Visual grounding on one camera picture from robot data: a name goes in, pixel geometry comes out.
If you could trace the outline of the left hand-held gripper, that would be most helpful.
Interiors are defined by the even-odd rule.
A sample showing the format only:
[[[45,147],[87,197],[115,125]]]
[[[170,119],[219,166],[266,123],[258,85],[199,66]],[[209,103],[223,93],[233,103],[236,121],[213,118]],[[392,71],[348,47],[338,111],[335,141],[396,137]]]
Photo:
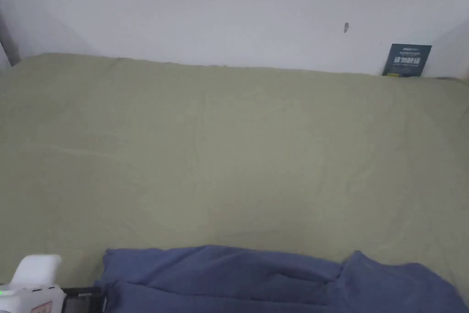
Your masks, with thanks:
[[[62,258],[57,254],[28,255],[13,278],[0,286],[2,313],[103,313],[106,297],[99,287],[61,289],[56,274]]]

